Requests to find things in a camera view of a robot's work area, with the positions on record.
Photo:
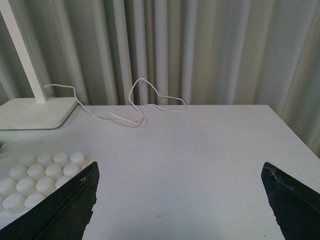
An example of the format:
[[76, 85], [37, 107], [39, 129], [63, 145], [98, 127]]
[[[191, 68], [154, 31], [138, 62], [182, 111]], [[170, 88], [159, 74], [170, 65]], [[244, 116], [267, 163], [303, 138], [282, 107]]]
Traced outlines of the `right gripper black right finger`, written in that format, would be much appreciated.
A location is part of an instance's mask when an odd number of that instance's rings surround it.
[[261, 180], [276, 222], [286, 240], [320, 238], [320, 194], [265, 162]]

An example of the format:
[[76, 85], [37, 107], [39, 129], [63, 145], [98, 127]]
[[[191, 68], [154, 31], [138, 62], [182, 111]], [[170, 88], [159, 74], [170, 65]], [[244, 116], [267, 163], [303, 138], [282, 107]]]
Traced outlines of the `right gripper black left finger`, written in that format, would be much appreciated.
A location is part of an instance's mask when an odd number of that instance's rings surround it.
[[94, 161], [30, 211], [1, 229], [2, 240], [80, 240], [89, 224], [100, 178]]

